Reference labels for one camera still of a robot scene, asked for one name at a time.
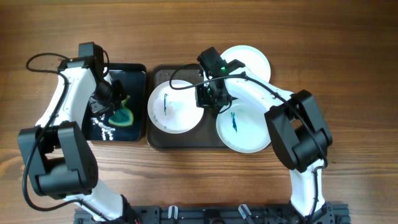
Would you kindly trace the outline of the green yellow sponge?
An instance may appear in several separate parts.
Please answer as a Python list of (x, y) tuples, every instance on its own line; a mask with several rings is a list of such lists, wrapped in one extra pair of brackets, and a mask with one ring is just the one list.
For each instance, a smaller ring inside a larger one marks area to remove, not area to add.
[(132, 111), (126, 106), (126, 103), (130, 99), (128, 95), (126, 99), (122, 100), (120, 109), (116, 110), (114, 114), (108, 119), (108, 123), (114, 126), (127, 127), (131, 126), (134, 121), (134, 115)]

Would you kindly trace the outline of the white plate top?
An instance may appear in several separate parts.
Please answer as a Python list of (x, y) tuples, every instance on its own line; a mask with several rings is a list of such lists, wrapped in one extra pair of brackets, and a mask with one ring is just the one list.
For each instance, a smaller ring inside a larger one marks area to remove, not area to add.
[(258, 49), (248, 45), (236, 45), (225, 50), (221, 58), (227, 62), (236, 59), (244, 63), (260, 79), (269, 82), (271, 79), (271, 65), (266, 56)]

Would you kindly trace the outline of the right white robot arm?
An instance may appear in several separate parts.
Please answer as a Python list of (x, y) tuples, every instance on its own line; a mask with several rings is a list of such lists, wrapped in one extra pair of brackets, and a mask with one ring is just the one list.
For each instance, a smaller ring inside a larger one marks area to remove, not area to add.
[(333, 142), (314, 96), (277, 88), (236, 59), (201, 60), (199, 66), (205, 81), (195, 86), (197, 105), (218, 106), (225, 93), (262, 112), (273, 150), (290, 171), (290, 203), (306, 221), (314, 220), (325, 204), (321, 174)]

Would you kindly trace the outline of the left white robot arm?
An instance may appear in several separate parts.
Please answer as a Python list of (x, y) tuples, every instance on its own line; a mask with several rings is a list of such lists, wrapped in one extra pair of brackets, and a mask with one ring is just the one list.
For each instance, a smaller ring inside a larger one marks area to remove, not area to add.
[(81, 125), (90, 100), (113, 107), (113, 88), (103, 60), (64, 57), (54, 72), (58, 85), (43, 116), (22, 129), (17, 142), (24, 160), (22, 193), (28, 206), (51, 212), (75, 203), (93, 220), (138, 223), (126, 198), (99, 179), (98, 164)]

